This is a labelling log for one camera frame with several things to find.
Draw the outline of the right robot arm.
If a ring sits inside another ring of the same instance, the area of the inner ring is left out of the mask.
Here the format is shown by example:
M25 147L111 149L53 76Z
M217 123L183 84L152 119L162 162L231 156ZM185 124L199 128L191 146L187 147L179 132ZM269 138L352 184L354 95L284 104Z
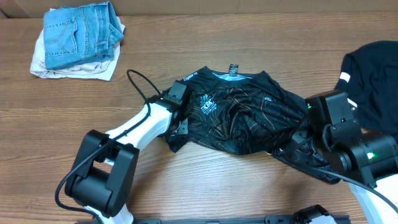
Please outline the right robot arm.
M305 102L312 148L330 169L293 166L349 183L369 223L397 223L397 141L390 134L364 133L358 106L344 91L319 93Z

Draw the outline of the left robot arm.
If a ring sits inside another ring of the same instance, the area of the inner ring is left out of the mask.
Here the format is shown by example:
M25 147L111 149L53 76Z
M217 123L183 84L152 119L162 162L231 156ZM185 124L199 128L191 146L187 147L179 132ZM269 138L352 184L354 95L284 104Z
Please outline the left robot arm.
M146 99L141 111L122 126L84 136L71 171L59 185L79 204L78 212L92 215L93 223L133 223L126 202L139 153L157 136L181 125L191 92L175 81L166 93Z

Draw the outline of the black patterned sports jersey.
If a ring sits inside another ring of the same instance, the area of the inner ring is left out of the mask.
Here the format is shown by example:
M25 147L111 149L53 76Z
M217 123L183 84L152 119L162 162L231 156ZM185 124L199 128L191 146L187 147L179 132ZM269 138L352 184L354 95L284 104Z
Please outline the black patterned sports jersey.
M203 67L182 79L191 89L182 120L163 138L173 152L186 143L234 155L265 152L308 175L337 184L315 149L305 100L265 71L221 73Z

